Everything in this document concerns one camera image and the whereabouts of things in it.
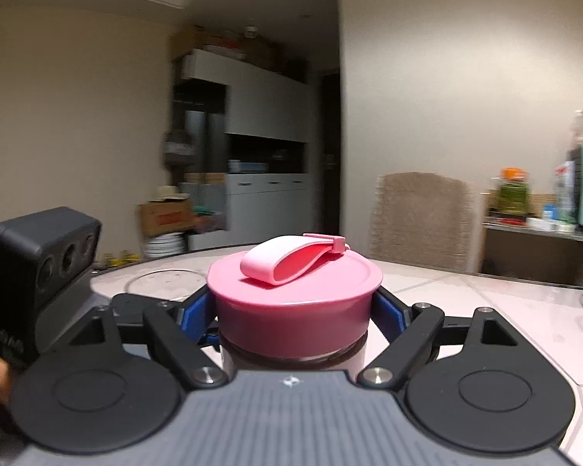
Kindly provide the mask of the pink Hello Kitty bottle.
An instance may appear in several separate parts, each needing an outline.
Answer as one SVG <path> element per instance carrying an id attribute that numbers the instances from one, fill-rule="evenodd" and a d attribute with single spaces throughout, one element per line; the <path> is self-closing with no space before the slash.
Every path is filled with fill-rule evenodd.
<path id="1" fill-rule="evenodd" d="M 221 358 L 224 371 L 235 374 L 238 370 L 270 371 L 327 371 L 343 370 L 355 377 L 364 366 L 368 334 L 358 341 L 323 356 L 283 359 L 261 356 L 238 348 L 224 336 L 220 336 Z"/>

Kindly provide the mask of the pink bottle cap with strap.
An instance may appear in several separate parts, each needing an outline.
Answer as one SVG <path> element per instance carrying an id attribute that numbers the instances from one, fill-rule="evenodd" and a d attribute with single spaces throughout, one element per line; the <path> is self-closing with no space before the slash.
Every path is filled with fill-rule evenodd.
<path id="1" fill-rule="evenodd" d="M 383 273 L 342 236 L 281 236 L 217 260 L 206 282 L 222 336 L 271 358 L 323 356 L 367 331 Z"/>

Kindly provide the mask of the stack of white plates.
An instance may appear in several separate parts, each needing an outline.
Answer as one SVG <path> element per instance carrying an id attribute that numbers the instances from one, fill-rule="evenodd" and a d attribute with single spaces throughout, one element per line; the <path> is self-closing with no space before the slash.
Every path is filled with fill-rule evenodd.
<path id="1" fill-rule="evenodd" d="M 186 250 L 181 233 L 166 233 L 146 240 L 143 254 L 148 259 L 161 259 L 183 254 Z"/>

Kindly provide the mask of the quilted beige chair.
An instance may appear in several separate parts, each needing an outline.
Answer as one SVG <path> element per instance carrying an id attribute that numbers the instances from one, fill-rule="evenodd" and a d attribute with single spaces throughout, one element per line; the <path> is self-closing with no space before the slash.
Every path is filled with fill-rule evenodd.
<path id="1" fill-rule="evenodd" d="M 439 270 L 466 270 L 473 197 L 461 180 L 431 172 L 381 176 L 370 220 L 371 258 Z"/>

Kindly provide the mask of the cardboard box on floor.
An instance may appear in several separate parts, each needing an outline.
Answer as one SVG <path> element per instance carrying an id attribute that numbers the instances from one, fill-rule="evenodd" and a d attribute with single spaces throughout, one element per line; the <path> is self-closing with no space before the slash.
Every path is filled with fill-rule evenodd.
<path id="1" fill-rule="evenodd" d="M 140 204 L 136 211 L 144 238 L 183 233 L 195 227 L 195 213 L 189 199 L 147 202 Z"/>

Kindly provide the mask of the straw hat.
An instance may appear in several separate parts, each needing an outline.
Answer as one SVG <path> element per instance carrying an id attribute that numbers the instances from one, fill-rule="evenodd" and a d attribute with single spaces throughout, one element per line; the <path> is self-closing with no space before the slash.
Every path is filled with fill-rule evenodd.
<path id="1" fill-rule="evenodd" d="M 190 194 L 182 193 L 176 186 L 161 185 L 155 190 L 151 202 L 185 201 L 189 198 Z"/>

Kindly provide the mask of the wooden side shelf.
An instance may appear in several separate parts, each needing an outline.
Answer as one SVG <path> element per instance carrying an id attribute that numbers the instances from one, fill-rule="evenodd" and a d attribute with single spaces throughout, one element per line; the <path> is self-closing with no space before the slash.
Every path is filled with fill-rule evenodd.
<path id="1" fill-rule="evenodd" d="M 488 276 L 583 287 L 583 230 L 543 233 L 531 230 L 526 220 L 507 220 L 496 209 L 497 193 L 481 194 L 478 271 Z M 533 194 L 530 217 L 543 218 L 544 208 L 555 204 L 553 194 Z"/>

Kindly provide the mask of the white grey cabinet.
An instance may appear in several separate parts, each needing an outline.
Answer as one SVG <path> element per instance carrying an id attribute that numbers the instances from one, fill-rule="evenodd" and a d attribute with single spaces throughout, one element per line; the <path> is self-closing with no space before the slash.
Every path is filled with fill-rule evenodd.
<path id="1" fill-rule="evenodd" d="M 198 210 L 189 250 L 310 230 L 309 85 L 203 49 L 172 71 L 170 130 L 195 147 L 191 166 L 169 169 Z"/>

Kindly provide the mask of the white flat box on shelf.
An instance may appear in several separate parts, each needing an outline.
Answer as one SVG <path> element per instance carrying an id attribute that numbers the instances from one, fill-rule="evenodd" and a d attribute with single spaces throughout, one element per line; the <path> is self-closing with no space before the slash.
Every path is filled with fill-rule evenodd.
<path id="1" fill-rule="evenodd" d="M 564 233 L 564 235 L 568 235 L 576 231 L 574 224 L 535 217 L 528 217 L 526 219 L 526 226 L 531 230 L 543 231 L 543 233 Z"/>

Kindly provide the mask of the orange lid pickle jar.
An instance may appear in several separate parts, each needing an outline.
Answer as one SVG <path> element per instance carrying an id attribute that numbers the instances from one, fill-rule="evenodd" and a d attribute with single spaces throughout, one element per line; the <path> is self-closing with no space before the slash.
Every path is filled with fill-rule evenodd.
<path id="1" fill-rule="evenodd" d="M 497 208 L 502 216 L 526 217 L 529 208 L 528 175 L 519 167 L 502 169 L 497 193 Z"/>

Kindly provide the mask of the hanging grey bag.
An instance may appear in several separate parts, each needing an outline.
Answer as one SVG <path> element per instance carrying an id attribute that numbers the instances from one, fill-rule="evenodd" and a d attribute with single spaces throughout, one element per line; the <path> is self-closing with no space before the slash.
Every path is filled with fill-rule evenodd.
<path id="1" fill-rule="evenodd" d="M 163 142 L 163 158 L 167 169 L 189 167 L 195 161 L 195 147 L 185 129 L 172 129 Z"/>

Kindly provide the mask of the white red package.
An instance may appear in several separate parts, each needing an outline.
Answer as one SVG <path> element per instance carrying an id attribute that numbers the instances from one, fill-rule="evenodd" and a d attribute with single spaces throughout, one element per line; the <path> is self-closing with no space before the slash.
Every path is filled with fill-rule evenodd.
<path id="1" fill-rule="evenodd" d="M 574 223 L 575 163 L 565 161 L 555 169 L 555 195 L 558 218 L 562 222 Z"/>

